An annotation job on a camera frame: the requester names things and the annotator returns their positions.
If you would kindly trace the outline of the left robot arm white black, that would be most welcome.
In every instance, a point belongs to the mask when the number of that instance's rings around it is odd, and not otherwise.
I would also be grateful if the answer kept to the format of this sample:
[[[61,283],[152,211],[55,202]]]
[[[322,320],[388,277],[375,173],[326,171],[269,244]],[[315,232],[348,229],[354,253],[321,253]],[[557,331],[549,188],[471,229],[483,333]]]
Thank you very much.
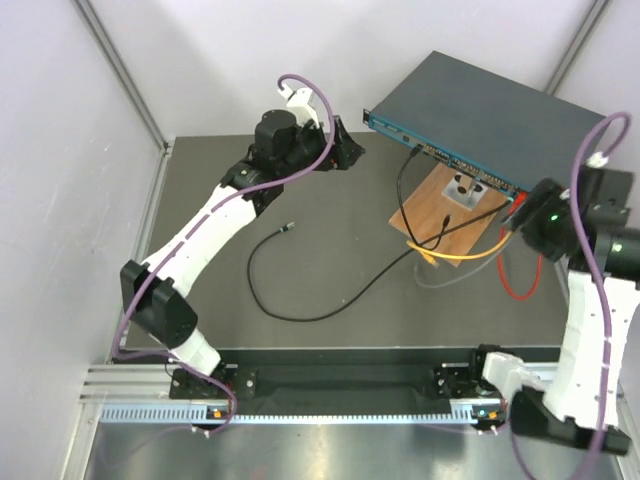
[[[220,354],[198,330],[187,297],[202,271],[241,229],[283,192],[283,179],[305,170],[352,167],[364,148],[341,119],[328,142],[315,121],[298,124],[285,110],[271,110],[255,128],[245,156],[231,166],[194,217],[162,248],[142,262],[128,261],[120,282],[127,320],[136,324],[181,363],[194,369],[192,384],[205,396],[226,387]]]

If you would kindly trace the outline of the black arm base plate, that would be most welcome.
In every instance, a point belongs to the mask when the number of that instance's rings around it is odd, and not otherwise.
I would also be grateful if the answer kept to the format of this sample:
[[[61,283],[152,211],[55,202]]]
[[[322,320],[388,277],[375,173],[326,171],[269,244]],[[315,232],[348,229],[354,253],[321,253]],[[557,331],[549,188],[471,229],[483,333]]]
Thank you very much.
[[[409,388],[422,397],[488,396],[481,378],[496,345],[468,347],[224,349],[209,377],[240,399],[261,398],[279,388],[381,390]]]

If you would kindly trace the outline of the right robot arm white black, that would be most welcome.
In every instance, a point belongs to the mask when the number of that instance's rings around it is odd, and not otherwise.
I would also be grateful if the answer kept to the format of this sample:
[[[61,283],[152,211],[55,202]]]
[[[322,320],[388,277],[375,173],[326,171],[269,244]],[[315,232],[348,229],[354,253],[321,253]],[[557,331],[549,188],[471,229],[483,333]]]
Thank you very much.
[[[639,305],[639,232],[626,225],[633,176],[583,166],[577,176],[577,219],[569,194],[540,181],[505,218],[509,232],[556,262],[568,261],[568,317],[557,370],[544,384],[514,353],[482,345],[466,380],[476,394],[495,390],[509,407],[515,434],[576,449],[601,441],[600,450],[625,455],[631,440],[618,427],[616,394],[629,326]]]

